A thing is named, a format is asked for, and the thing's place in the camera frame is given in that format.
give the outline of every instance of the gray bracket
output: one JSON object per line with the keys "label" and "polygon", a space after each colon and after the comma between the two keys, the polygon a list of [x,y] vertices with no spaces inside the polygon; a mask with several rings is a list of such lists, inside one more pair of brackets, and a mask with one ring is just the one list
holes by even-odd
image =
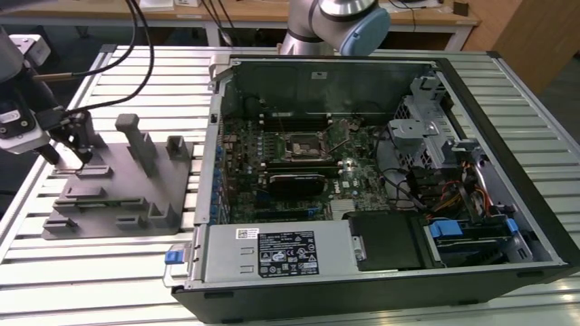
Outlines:
{"label": "gray bracket", "polygon": [[391,135],[397,149],[403,153],[416,153],[423,145],[424,137],[437,134],[424,122],[415,119],[395,119],[389,121]]}
{"label": "gray bracket", "polygon": [[91,163],[68,179],[43,238],[161,236],[179,232],[193,143],[152,143],[136,115],[116,122],[127,144],[93,147]]}
{"label": "gray bracket", "polygon": [[480,146],[480,143],[473,139],[463,139],[460,141],[455,141],[452,139],[447,140],[447,142],[441,146],[443,156],[445,157],[444,163],[455,162],[455,152],[473,151]]}

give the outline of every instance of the gray 3d-printed holder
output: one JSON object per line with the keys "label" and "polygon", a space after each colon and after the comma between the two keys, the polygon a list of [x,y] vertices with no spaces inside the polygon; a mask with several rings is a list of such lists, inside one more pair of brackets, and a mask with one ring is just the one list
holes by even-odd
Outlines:
{"label": "gray 3d-printed holder", "polygon": [[115,126],[129,146],[99,142],[91,163],[72,175],[44,222],[43,238],[176,234],[181,226],[193,143],[169,136],[152,142],[135,114]]}

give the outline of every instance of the blue connector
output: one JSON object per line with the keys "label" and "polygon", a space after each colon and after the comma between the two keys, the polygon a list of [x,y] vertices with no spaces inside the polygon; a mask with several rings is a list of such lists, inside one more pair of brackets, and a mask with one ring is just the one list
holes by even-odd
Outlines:
{"label": "blue connector", "polygon": [[165,253],[165,265],[179,265],[183,264],[183,250],[168,251]]}
{"label": "blue connector", "polygon": [[515,235],[519,232],[516,221],[513,219],[507,219],[505,224],[508,225],[511,235]]}
{"label": "blue connector", "polygon": [[308,209],[308,217],[315,216],[317,210],[319,210],[317,207],[315,207],[315,208],[312,208],[312,209]]}
{"label": "blue connector", "polygon": [[452,219],[435,221],[433,224],[428,226],[428,229],[432,232],[433,238],[439,238],[441,236],[463,235],[460,224],[457,223],[457,221],[453,221]]}

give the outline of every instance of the black cable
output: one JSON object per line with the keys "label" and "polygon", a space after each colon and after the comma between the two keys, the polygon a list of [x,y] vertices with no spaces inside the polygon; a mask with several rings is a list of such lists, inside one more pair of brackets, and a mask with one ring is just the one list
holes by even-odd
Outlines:
{"label": "black cable", "polygon": [[224,3],[221,2],[221,0],[217,0],[217,2],[219,2],[219,6],[221,7],[221,10],[224,11],[224,15],[225,15],[225,18],[228,19],[229,25],[231,25],[232,29],[235,30],[236,27],[233,26],[232,19],[229,18],[228,11],[225,10]]}
{"label": "black cable", "polygon": [[216,6],[213,5],[213,1],[212,0],[208,0],[208,1],[209,1],[211,9],[213,10],[213,15],[216,15],[216,20],[219,22],[219,27],[223,30],[224,29],[224,25],[221,24],[221,20],[219,19],[219,14],[217,14]]}
{"label": "black cable", "polygon": [[392,6],[393,6],[395,8],[397,8],[397,9],[408,9],[408,10],[411,10],[411,15],[412,15],[412,18],[413,18],[413,33],[415,33],[415,32],[417,31],[417,19],[415,18],[415,10],[416,10],[416,9],[425,9],[427,6],[423,6],[423,7],[409,7],[409,6],[407,5],[407,3],[401,2],[403,5],[404,5],[404,7],[399,7],[399,6],[395,4],[395,2],[392,2],[392,0],[389,0],[389,3],[391,3]]}
{"label": "black cable", "polygon": [[136,38],[137,38],[137,15],[135,13],[135,8],[133,5],[131,3],[131,0],[125,0],[127,6],[129,7],[129,11],[131,11],[131,17],[132,17],[132,21],[133,21],[133,35],[131,38],[131,43],[129,43],[129,48],[127,49],[125,53],[123,54],[123,56],[117,59],[117,61],[115,61],[112,64],[109,64],[108,66],[104,66],[96,70],[91,70],[91,71],[84,71],[80,73],[72,73],[72,76],[76,78],[80,77],[87,77],[87,76],[92,76],[96,75],[99,73],[103,73],[104,71],[108,71],[111,68],[115,68],[117,65],[120,65],[120,63],[129,57],[131,53],[133,52],[135,49],[135,42],[136,42]]}
{"label": "black cable", "polygon": [[221,35],[221,37],[223,37],[225,43],[228,44],[228,46],[233,47],[233,44],[231,43],[231,41],[228,41],[228,40],[225,39],[225,35],[227,35],[227,33],[224,32],[224,28],[223,28],[223,25],[221,25],[221,20],[219,19],[219,14],[217,14],[217,11],[216,11],[216,7],[213,6],[213,2],[211,2],[211,0],[208,0],[208,1],[209,1],[209,5],[211,5],[211,7],[213,8],[213,13],[212,13],[211,10],[209,10],[209,7],[208,7],[208,4],[205,3],[205,0],[201,0],[201,4],[203,4],[203,6],[204,6],[204,8],[205,8],[205,11],[207,11],[208,14],[209,14],[209,17],[211,17],[213,23],[215,23],[216,26],[217,26],[219,33],[220,33],[220,35]]}
{"label": "black cable", "polygon": [[215,23],[216,26],[217,26],[217,29],[221,31],[221,22],[216,19],[216,17],[215,17],[213,14],[211,13],[209,7],[208,7],[208,5],[205,4],[205,0],[201,0],[201,4],[203,4],[203,7],[205,8],[205,11],[207,11],[208,14],[209,14],[209,17],[211,17],[213,23]]}
{"label": "black cable", "polygon": [[419,201],[419,199],[416,199],[416,197],[413,195],[411,195],[411,193],[404,190],[404,188],[401,186],[399,186],[393,180],[391,180],[389,178],[387,178],[385,176],[383,176],[384,180],[387,181],[387,183],[389,185],[392,185],[395,187],[395,189],[400,190],[400,192],[407,196],[407,198],[413,202],[415,206],[417,207],[417,209],[420,211],[431,211],[427,206]]}
{"label": "black cable", "polygon": [[135,0],[128,0],[128,1],[131,2],[132,6],[135,8],[135,11],[137,12],[139,18],[141,19],[143,30],[144,30],[145,38],[147,38],[149,57],[148,57],[148,71],[147,71],[145,77],[143,78],[141,84],[139,85],[137,89],[125,98],[120,98],[119,100],[103,102],[103,103],[93,104],[93,105],[87,105],[85,107],[79,107],[77,109],[67,111],[64,113],[65,116],[71,116],[72,114],[85,112],[85,111],[92,110],[92,109],[97,109],[100,107],[108,107],[111,105],[116,105],[116,104],[120,104],[120,103],[124,103],[124,102],[132,100],[139,95],[140,91],[143,90],[143,88],[145,87],[145,85],[148,83],[149,78],[152,77],[153,67],[155,67],[155,47],[153,47],[151,37],[148,35],[147,19],[145,19],[145,15],[143,15],[141,9],[139,8],[137,2]]}

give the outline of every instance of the wooden table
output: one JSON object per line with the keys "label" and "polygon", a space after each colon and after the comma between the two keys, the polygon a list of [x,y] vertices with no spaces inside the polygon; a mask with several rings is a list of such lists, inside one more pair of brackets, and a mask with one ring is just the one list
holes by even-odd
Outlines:
{"label": "wooden table", "polygon": [[[287,1],[223,0],[223,2],[236,28],[287,28]],[[452,0],[445,0],[445,5],[451,3]],[[151,26],[203,27],[208,34],[209,46],[220,46],[219,30],[203,6],[176,6],[169,12],[145,13],[145,17]],[[219,17],[225,22],[223,12]],[[443,8],[433,8],[415,10],[415,22],[416,26],[411,11],[393,13],[389,30],[449,33],[452,36],[445,50],[461,50],[469,32],[479,25],[480,20],[473,15],[463,17],[445,13]],[[0,24],[131,26],[132,23],[124,0],[63,0],[63,2],[37,6],[9,16],[0,16]]]}

